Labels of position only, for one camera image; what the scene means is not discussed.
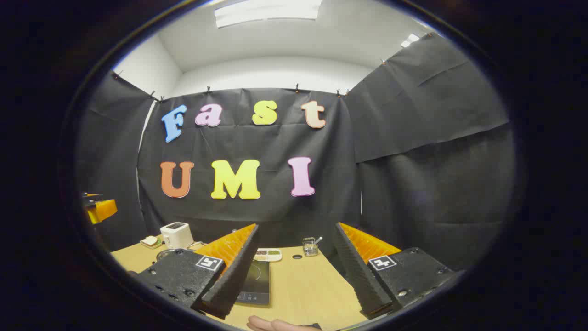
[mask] yellow letter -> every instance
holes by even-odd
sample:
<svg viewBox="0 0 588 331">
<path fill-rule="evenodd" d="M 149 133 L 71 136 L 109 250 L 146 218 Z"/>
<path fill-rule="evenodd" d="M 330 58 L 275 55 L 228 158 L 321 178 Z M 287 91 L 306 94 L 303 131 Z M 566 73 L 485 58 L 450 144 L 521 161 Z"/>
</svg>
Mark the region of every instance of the yellow letter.
<svg viewBox="0 0 588 331">
<path fill-rule="evenodd" d="M 261 193 L 257 191 L 258 160 L 243 161 L 237 174 L 225 160 L 214 161 L 212 167 L 215 169 L 215 190 L 211 193 L 213 199 L 226 198 L 223 185 L 232 198 L 237 195 L 239 186 L 241 186 L 241 192 L 239 192 L 241 199 L 257 199 L 261 196 Z"/>
<path fill-rule="evenodd" d="M 274 111 L 278 109 L 275 101 L 262 100 L 253 106 L 253 123 L 257 125 L 269 125 L 278 119 L 278 114 Z"/>
</svg>

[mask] orange object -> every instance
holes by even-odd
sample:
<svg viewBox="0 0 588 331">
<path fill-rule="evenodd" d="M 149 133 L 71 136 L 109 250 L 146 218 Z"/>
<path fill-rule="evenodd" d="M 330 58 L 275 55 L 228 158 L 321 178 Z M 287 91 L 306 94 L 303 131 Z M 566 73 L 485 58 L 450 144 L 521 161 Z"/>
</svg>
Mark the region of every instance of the orange object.
<svg viewBox="0 0 588 331">
<path fill-rule="evenodd" d="M 90 217 L 92 224 L 98 224 L 108 217 L 114 215 L 118 210 L 116 209 L 116 203 L 113 199 L 97 201 L 94 206 L 87 207 L 86 211 Z"/>
<path fill-rule="evenodd" d="M 220 277 L 222 277 L 225 271 L 229 270 L 229 267 L 237 257 L 237 254 L 239 254 L 239 251 L 241 251 L 241 248 L 256 225 L 257 224 L 251 224 L 250 226 L 246 226 L 233 233 L 229 233 L 224 237 L 218 238 L 208 245 L 198 249 L 195 253 L 222 259 L 226 264 L 225 269 L 220 273 Z"/>
<path fill-rule="evenodd" d="M 376 257 L 398 253 L 400 250 L 385 241 L 370 236 L 369 234 L 355 229 L 347 224 L 339 222 L 339 225 L 358 251 L 364 263 Z"/>
<path fill-rule="evenodd" d="M 190 170 L 194 168 L 192 162 L 180 163 L 182 169 L 182 186 L 175 188 L 172 184 L 173 169 L 176 167 L 175 162 L 161 162 L 161 189 L 163 193 L 170 198 L 183 198 L 190 192 Z"/>
</svg>

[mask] black paper curtain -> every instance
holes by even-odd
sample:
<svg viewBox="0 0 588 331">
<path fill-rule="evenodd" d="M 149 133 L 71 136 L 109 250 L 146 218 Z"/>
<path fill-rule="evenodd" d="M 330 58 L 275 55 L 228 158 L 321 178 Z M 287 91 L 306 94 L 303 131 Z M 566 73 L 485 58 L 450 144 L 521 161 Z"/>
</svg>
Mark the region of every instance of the black paper curtain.
<svg viewBox="0 0 588 331">
<path fill-rule="evenodd" d="M 253 122 L 259 101 L 275 102 L 275 123 Z M 307 123 L 301 106 L 310 101 L 324 107 L 322 128 Z M 195 123 L 213 104 L 222 108 L 220 123 Z M 204 242 L 258 223 L 265 247 L 323 236 L 321 249 L 337 267 L 331 235 L 341 221 L 401 249 L 419 246 L 461 269 L 508 217 L 516 157 L 506 110 L 482 73 L 437 35 L 413 42 L 344 97 L 261 88 L 158 101 L 137 159 L 150 105 L 146 94 L 109 77 L 82 126 L 81 189 L 110 194 L 119 207 L 99 227 L 111 249 L 157 235 L 174 221 L 189 223 L 194 239 Z M 173 111 L 183 124 L 170 140 L 162 117 Z M 312 160 L 311 196 L 290 193 L 294 157 Z M 257 160 L 260 198 L 212 198 L 212 163 L 219 160 L 234 173 L 245 160 Z M 176 164 L 175 188 L 182 187 L 179 164 L 193 163 L 185 196 L 163 191 L 162 162 Z"/>
<path fill-rule="evenodd" d="M 122 78 L 108 75 L 82 113 L 76 149 L 80 192 L 115 199 L 118 212 L 96 229 L 110 250 L 148 235 L 137 194 L 141 131 L 153 99 Z"/>
<path fill-rule="evenodd" d="M 517 160 L 506 109 L 482 72 L 427 35 L 345 98 L 362 191 L 360 228 L 467 268 L 511 216 Z"/>
<path fill-rule="evenodd" d="M 274 101 L 278 118 L 271 125 L 252 120 L 259 101 Z M 316 101 L 324 107 L 322 128 L 310 127 L 301 109 Z M 195 124 L 205 105 L 222 107 L 220 124 Z M 181 135 L 166 142 L 162 117 L 184 105 Z M 141 201 L 149 231 L 174 221 L 190 225 L 194 239 L 209 242 L 252 223 L 260 225 L 262 247 L 300 246 L 304 237 L 323 237 L 321 247 L 330 255 L 332 235 L 339 221 L 359 225 L 359 183 L 351 123 L 345 102 L 336 94 L 268 89 L 213 91 L 185 95 L 160 102 L 153 110 L 139 154 Z M 309 157 L 311 196 L 294 197 L 292 167 L 288 160 Z M 245 160 L 258 160 L 256 172 L 259 199 L 237 195 L 211 197 L 215 169 L 211 164 L 226 160 L 237 173 Z M 162 191 L 161 162 L 194 163 L 190 190 L 183 198 L 170 198 Z M 181 186 L 182 171 L 173 172 L 174 187 Z"/>
</svg>

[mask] white ceiling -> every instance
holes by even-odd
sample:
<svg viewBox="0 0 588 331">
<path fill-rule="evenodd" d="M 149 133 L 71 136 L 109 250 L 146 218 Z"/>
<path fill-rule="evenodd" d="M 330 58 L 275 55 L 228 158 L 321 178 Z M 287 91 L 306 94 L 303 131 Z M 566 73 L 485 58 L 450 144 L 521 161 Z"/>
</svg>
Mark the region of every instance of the white ceiling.
<svg viewBox="0 0 588 331">
<path fill-rule="evenodd" d="M 159 31 L 183 71 L 243 58 L 302 56 L 375 68 L 400 50 L 409 34 L 430 30 L 374 0 L 322 0 L 317 20 L 270 19 L 217 28 L 214 9 L 240 0 L 205 5 Z"/>
</svg>

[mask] blue letter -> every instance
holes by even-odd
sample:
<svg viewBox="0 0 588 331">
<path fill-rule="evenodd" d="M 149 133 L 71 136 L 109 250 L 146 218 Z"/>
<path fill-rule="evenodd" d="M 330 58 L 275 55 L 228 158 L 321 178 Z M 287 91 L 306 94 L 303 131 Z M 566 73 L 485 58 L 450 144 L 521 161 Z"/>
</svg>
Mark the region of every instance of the blue letter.
<svg viewBox="0 0 588 331">
<path fill-rule="evenodd" d="M 168 134 L 168 136 L 165 137 L 166 143 L 178 138 L 182 134 L 182 130 L 176 127 L 176 125 L 180 127 L 183 125 L 183 115 L 178 113 L 184 113 L 186 110 L 186 106 L 181 105 L 161 118 L 161 121 L 165 124 L 165 132 Z"/>
</svg>

